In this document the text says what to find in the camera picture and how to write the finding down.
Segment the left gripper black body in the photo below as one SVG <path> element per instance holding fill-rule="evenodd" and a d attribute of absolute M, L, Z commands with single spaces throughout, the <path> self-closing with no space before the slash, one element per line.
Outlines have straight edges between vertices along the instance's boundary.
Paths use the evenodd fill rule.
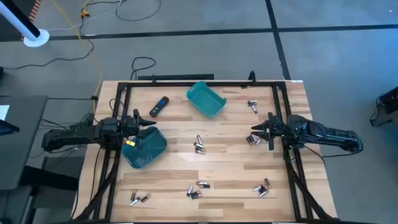
<path fill-rule="evenodd" d="M 136 119 L 131 116 L 126 116 L 123 119 L 123 136 L 128 138 L 136 135 Z"/>

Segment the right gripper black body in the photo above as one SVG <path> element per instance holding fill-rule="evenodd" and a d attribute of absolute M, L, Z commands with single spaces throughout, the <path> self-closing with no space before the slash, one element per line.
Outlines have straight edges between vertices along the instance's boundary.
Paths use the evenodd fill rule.
<path fill-rule="evenodd" d="M 289 138 L 291 136 L 290 127 L 278 119 L 273 125 L 273 136 Z"/>

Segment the blue plastic bin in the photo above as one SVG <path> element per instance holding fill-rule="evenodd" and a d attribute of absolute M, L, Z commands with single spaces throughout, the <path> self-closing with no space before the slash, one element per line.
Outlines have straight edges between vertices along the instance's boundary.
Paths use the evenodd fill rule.
<path fill-rule="evenodd" d="M 143 169 L 153 163 L 166 150 L 167 140 L 157 129 L 145 138 L 142 148 L 138 148 L 136 145 L 133 147 L 125 144 L 121 152 L 132 168 Z"/>

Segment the green plastic bin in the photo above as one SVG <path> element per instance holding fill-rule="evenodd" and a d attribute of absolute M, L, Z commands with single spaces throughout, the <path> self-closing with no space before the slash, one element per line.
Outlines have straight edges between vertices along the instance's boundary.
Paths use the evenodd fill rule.
<path fill-rule="evenodd" d="M 196 82 L 188 91 L 187 99 L 209 119 L 217 117 L 226 106 L 227 99 L 213 91 L 206 82 Z"/>

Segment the black remote control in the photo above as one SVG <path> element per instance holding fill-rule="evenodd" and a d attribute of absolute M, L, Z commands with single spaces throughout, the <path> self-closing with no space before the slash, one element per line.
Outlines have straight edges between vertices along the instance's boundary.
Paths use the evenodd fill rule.
<path fill-rule="evenodd" d="M 155 118 L 169 103 L 169 98 L 163 96 L 159 102 L 150 110 L 149 115 Z"/>

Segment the black power strip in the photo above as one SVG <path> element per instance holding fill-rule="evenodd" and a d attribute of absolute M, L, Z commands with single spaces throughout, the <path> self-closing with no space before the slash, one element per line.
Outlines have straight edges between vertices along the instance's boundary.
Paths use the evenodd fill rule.
<path fill-rule="evenodd" d="M 151 76 L 138 76 L 138 80 L 213 80 L 212 73 L 203 74 L 188 74 L 188 75 L 151 75 Z"/>

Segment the grey desk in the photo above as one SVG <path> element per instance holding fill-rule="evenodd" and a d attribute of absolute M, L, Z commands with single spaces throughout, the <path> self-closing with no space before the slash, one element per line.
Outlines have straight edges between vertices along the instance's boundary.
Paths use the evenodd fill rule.
<path fill-rule="evenodd" d="M 17 133 L 0 136 L 0 191 L 29 184 L 24 179 L 31 170 L 27 160 L 46 103 L 46 96 L 0 97 L 0 106 L 9 106 L 5 121 L 19 128 Z"/>

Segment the black equipment box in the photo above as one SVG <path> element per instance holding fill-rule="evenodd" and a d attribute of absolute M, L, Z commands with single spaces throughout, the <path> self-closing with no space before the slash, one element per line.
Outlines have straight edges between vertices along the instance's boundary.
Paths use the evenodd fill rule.
<path fill-rule="evenodd" d="M 369 118 L 372 127 L 398 121 L 398 86 L 376 98 L 376 112 Z"/>

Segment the dark tablet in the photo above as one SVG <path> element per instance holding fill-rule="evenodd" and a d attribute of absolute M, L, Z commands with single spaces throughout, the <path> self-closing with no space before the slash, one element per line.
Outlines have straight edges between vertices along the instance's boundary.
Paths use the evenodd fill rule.
<path fill-rule="evenodd" d="M 0 136 L 18 133 L 19 127 L 0 119 Z"/>

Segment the white pole with round base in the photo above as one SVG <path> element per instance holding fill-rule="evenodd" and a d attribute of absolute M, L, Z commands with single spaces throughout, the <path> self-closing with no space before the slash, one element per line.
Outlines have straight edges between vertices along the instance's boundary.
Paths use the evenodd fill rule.
<path fill-rule="evenodd" d="M 0 14 L 22 34 L 26 46 L 40 47 L 49 41 L 49 32 L 38 29 L 12 0 L 0 0 Z"/>

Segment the orange black striped board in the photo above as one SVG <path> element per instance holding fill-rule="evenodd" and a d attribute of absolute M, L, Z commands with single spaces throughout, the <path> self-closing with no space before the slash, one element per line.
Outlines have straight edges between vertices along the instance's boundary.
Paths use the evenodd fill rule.
<path fill-rule="evenodd" d="M 34 22 L 35 18 L 37 17 L 37 13 L 38 13 L 38 11 L 40 9 L 41 3 L 42 3 L 42 0 L 35 0 L 34 1 L 34 4 L 32 6 L 30 14 L 29 14 L 29 20 L 31 22 Z"/>

